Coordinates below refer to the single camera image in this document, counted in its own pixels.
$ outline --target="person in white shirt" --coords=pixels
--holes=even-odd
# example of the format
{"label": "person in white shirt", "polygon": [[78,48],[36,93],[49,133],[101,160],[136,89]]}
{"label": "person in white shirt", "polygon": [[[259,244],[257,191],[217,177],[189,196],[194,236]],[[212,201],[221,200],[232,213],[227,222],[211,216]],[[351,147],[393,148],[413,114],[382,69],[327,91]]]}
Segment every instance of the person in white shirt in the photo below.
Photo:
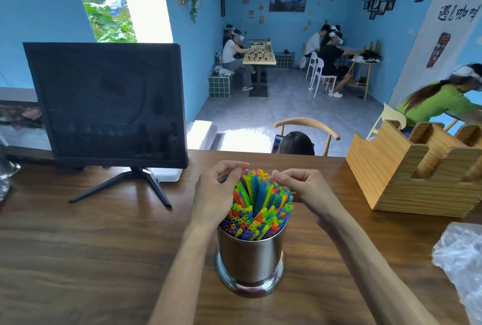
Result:
{"label": "person in white shirt", "polygon": [[235,29],[233,38],[229,39],[223,48],[223,68],[233,72],[239,72],[243,75],[243,91],[249,91],[253,88],[251,82],[251,73],[254,73],[253,67],[250,65],[243,65],[243,59],[236,60],[234,55],[236,53],[245,54],[249,52],[249,48],[240,48],[239,44],[244,40],[241,31]]}
{"label": "person in white shirt", "polygon": [[316,32],[306,43],[305,48],[305,56],[311,57],[311,52],[315,51],[318,52],[320,50],[320,43],[322,42],[322,38],[325,36],[327,32],[329,32],[331,27],[328,24],[322,26],[322,29],[319,32]]}

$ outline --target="white shoe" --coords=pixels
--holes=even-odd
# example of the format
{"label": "white shoe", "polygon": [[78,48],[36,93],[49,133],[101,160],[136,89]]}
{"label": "white shoe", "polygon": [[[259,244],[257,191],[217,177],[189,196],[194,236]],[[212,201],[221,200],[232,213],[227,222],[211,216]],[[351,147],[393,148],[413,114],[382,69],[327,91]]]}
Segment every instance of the white shoe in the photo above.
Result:
{"label": "white shoe", "polygon": [[328,93],[328,95],[330,97],[334,97],[334,98],[343,98],[343,94],[340,94],[338,91],[337,92],[330,92],[330,93]]}

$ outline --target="monitor screen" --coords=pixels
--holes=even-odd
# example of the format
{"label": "monitor screen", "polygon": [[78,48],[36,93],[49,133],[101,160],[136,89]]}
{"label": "monitor screen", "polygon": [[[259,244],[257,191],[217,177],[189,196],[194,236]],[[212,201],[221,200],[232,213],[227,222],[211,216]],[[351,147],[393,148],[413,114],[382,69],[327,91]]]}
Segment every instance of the monitor screen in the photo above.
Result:
{"label": "monitor screen", "polygon": [[187,167],[178,44],[24,43],[24,49],[55,160]]}

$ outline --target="white t-shirt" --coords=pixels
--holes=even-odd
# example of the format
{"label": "white t-shirt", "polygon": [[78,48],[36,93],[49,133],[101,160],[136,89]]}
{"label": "white t-shirt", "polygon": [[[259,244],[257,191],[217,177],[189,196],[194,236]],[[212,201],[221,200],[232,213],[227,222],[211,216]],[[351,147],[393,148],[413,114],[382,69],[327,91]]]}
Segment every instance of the white t-shirt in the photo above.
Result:
{"label": "white t-shirt", "polygon": [[233,46],[236,44],[232,39],[226,42],[223,48],[223,63],[227,64],[228,62],[235,61],[236,59],[234,58],[234,55],[236,54],[236,51],[233,50]]}
{"label": "white t-shirt", "polygon": [[305,54],[310,54],[311,51],[317,50],[320,48],[320,34],[316,32],[314,35],[311,36],[308,43],[306,43]]}

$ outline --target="tile floor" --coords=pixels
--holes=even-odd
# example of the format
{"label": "tile floor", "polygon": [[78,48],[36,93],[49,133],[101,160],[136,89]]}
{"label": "tile floor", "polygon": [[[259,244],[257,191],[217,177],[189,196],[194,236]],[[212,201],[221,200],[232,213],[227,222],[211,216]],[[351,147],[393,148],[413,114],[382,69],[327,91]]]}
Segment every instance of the tile floor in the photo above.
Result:
{"label": "tile floor", "polygon": [[[383,106],[375,99],[359,99],[361,89],[346,88],[341,99],[330,98],[320,92],[313,98],[309,91],[306,72],[298,70],[269,69],[268,98],[248,97],[241,91],[239,78],[234,78],[229,99],[209,98],[196,116],[196,120],[212,121],[219,133],[211,149],[224,151],[271,152],[274,136],[280,128],[273,123],[293,117],[308,117],[321,121],[341,137],[332,140],[329,156],[346,156],[353,135],[362,137],[382,112]],[[327,133],[313,128],[286,126],[285,133],[302,131],[315,144],[315,153],[323,154]]]}

